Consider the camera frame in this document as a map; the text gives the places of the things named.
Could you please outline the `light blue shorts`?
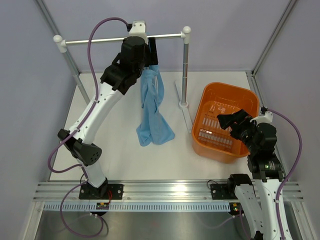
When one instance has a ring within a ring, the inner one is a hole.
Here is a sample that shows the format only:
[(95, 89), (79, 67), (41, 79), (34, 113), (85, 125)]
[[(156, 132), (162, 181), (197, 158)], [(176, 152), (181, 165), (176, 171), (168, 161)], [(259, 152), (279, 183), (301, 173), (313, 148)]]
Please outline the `light blue shorts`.
[(136, 129), (139, 144), (162, 145), (175, 138), (175, 133), (160, 113), (165, 88), (158, 65), (146, 67), (140, 77), (142, 119)]

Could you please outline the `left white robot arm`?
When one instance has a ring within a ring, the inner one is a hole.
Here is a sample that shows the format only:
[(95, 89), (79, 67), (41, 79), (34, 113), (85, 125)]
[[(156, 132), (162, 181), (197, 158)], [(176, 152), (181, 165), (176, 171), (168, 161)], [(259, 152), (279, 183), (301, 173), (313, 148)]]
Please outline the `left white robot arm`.
[(142, 75), (143, 69), (158, 64), (156, 39), (144, 40), (139, 36), (129, 36), (122, 41), (121, 51), (108, 66), (98, 84), (98, 93), (90, 105), (69, 129), (61, 129), (57, 136), (64, 146), (81, 164), (87, 182), (80, 188), (82, 200), (108, 199), (112, 187), (108, 186), (99, 158), (102, 149), (95, 145), (94, 139), (101, 124)]

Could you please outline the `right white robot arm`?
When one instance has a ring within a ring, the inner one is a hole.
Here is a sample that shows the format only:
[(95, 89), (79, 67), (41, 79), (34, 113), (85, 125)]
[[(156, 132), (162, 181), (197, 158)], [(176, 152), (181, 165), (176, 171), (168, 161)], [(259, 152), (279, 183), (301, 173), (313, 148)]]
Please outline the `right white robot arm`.
[(247, 165), (252, 176), (232, 174), (227, 179), (228, 196), (240, 201), (240, 215), (245, 216), (251, 240), (291, 240), (283, 200), (286, 182), (283, 166), (275, 154), (277, 130), (271, 125), (273, 114), (263, 110), (252, 117), (241, 109), (232, 114), (219, 114), (223, 130), (248, 149)]

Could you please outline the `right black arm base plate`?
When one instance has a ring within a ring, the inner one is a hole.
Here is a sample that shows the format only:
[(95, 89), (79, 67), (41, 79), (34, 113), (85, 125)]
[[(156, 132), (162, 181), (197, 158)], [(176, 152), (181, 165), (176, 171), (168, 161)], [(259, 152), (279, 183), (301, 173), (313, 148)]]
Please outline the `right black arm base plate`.
[(217, 182), (210, 179), (206, 185), (213, 200), (237, 200), (237, 197), (231, 192), (226, 182)]

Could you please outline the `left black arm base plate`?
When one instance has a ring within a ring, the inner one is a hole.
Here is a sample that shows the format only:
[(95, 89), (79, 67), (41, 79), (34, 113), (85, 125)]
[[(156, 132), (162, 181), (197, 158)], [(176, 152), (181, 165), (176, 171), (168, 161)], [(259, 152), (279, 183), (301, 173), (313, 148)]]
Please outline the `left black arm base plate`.
[(80, 200), (121, 200), (123, 198), (123, 184), (108, 183), (99, 188), (91, 186), (86, 183), (80, 187)]

